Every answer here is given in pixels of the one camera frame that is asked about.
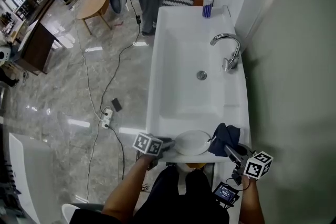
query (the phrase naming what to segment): white plate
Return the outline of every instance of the white plate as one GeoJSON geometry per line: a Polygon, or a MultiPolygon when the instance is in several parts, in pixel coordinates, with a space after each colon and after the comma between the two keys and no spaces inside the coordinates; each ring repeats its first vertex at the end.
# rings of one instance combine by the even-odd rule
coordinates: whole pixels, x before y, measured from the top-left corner
{"type": "Polygon", "coordinates": [[[195,156],[206,152],[210,146],[211,137],[202,131],[187,131],[175,139],[175,149],[182,155],[195,156]]]}

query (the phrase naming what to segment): display screen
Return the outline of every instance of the display screen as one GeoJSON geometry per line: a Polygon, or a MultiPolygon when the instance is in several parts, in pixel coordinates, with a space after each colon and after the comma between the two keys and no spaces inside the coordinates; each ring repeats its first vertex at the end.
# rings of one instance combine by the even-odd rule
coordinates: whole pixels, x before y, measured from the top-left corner
{"type": "Polygon", "coordinates": [[[224,185],[221,185],[219,188],[217,188],[215,194],[228,202],[231,202],[235,197],[235,193],[227,189],[224,185]]]}

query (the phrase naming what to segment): faucet handle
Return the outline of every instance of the faucet handle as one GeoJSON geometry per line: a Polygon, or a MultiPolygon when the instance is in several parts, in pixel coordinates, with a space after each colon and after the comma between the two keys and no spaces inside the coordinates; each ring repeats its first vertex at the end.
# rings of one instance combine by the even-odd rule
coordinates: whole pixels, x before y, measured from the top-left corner
{"type": "Polygon", "coordinates": [[[229,71],[230,70],[230,63],[229,63],[229,60],[224,58],[223,59],[223,65],[222,65],[223,69],[225,72],[229,71]]]}

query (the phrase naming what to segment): gray floor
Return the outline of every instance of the gray floor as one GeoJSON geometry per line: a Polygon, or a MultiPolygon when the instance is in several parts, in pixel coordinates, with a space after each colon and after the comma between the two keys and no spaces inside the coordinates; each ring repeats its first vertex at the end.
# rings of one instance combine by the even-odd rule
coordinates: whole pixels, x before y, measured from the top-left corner
{"type": "MultiPolygon", "coordinates": [[[[99,17],[88,19],[93,33],[90,36],[83,23],[75,19],[82,1],[77,1],[69,10],[70,6],[56,0],[48,10],[42,22],[64,46],[52,51],[47,75],[30,74],[25,83],[20,78],[19,85],[9,90],[4,118],[5,134],[28,135],[44,141],[54,150],[52,165],[60,204],[86,199],[89,159],[97,135],[98,119],[90,103],[86,68],[79,46],[83,50],[101,47],[84,52],[94,107],[100,114],[100,98],[117,67],[118,54],[132,44],[138,34],[135,15],[128,2],[129,10],[125,8],[120,15],[114,14],[111,7],[104,15],[112,31],[99,17]],[[75,125],[72,120],[82,121],[79,124],[85,126],[75,125]]],[[[133,5],[141,14],[138,0],[133,0],[133,5]]],[[[114,114],[111,126],[124,144],[125,174],[135,161],[135,151],[131,147],[134,134],[145,130],[153,41],[154,38],[140,36],[138,45],[143,46],[124,52],[117,76],[104,97],[104,106],[111,106],[111,100],[118,98],[123,107],[114,114]]],[[[122,175],[121,148],[112,131],[99,127],[94,152],[88,200],[104,203],[122,175]]],[[[145,183],[152,186],[163,168],[164,164],[161,164],[148,172],[145,183]]],[[[141,194],[139,204],[147,195],[141,194]]]]}

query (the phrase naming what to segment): power strip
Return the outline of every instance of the power strip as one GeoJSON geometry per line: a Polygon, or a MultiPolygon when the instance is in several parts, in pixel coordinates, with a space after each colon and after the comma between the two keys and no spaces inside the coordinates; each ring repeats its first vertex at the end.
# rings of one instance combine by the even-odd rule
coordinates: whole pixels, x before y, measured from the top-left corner
{"type": "Polygon", "coordinates": [[[107,115],[104,115],[104,118],[101,120],[101,126],[105,129],[108,129],[107,127],[105,127],[105,125],[108,125],[108,126],[110,125],[113,111],[110,109],[106,109],[105,113],[107,113],[107,115]]]}

